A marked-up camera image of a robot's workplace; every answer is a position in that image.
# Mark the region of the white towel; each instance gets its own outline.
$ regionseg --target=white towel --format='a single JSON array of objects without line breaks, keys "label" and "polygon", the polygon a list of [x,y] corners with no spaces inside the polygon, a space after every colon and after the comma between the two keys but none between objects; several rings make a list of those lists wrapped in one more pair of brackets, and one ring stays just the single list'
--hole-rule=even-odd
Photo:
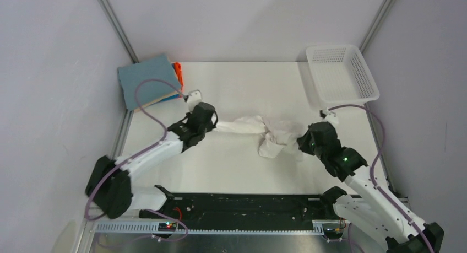
[{"label": "white towel", "polygon": [[217,132],[262,134],[264,141],[258,148],[261,157],[275,158],[283,150],[297,160],[303,160],[303,153],[298,149],[297,138],[301,137],[301,125],[291,121],[276,121],[261,116],[246,116],[233,122],[219,121]]}]

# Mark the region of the mesh basket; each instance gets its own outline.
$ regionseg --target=mesh basket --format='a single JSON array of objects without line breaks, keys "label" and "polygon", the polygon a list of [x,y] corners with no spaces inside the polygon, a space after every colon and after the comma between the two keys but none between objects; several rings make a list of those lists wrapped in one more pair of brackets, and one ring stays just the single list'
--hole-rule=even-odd
[{"label": "mesh basket", "polygon": [[379,98],[373,76],[356,46],[310,46],[306,55],[314,88],[325,106],[363,104]]}]

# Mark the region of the blue cloth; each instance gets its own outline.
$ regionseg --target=blue cloth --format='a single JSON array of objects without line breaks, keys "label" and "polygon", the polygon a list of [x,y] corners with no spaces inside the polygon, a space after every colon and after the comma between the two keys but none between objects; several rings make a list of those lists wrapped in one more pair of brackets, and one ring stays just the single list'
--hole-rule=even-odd
[{"label": "blue cloth", "polygon": [[[142,81],[151,78],[165,80],[178,90],[181,88],[172,64],[165,54],[156,56],[141,63],[118,68],[118,81],[123,88],[123,96],[128,110],[134,110],[138,107],[138,104],[134,99],[136,87]],[[172,93],[173,91],[174,90],[171,87],[164,83],[148,82],[139,89],[138,98],[141,105],[144,105]]]}]

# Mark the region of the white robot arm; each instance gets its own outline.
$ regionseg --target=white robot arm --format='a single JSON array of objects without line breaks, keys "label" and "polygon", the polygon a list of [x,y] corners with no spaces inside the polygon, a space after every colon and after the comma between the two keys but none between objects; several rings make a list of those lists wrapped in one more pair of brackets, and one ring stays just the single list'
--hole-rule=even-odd
[{"label": "white robot arm", "polygon": [[316,155],[330,175],[346,183],[364,200],[364,203],[357,202],[341,188],[333,187],[321,195],[328,210],[354,223],[382,248],[388,249],[387,252],[439,251],[443,229],[437,223],[427,224],[387,187],[374,181],[371,167],[357,151],[341,146],[329,122],[310,125],[297,142],[301,151]]},{"label": "white robot arm", "polygon": [[196,146],[207,132],[212,131],[218,121],[217,113],[212,105],[201,100],[198,90],[188,94],[186,103],[190,112],[167,128],[164,139],[130,156],[116,160],[104,156],[97,160],[85,192],[110,219],[129,209],[157,211],[165,203],[166,193],[161,186],[134,187],[132,182],[147,169]]}]

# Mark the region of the white wall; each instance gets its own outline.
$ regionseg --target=white wall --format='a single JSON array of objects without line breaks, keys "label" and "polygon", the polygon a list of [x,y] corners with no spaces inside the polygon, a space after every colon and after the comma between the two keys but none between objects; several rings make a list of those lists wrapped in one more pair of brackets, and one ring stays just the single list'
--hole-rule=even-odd
[{"label": "white wall", "polygon": [[465,252],[467,0],[397,0],[365,54],[381,97],[385,161],[414,211]]},{"label": "white wall", "polygon": [[79,227],[124,113],[130,60],[97,0],[0,0],[0,252],[50,252]]},{"label": "white wall", "polygon": [[359,45],[383,0],[110,0],[140,60],[305,61],[317,43]]}]

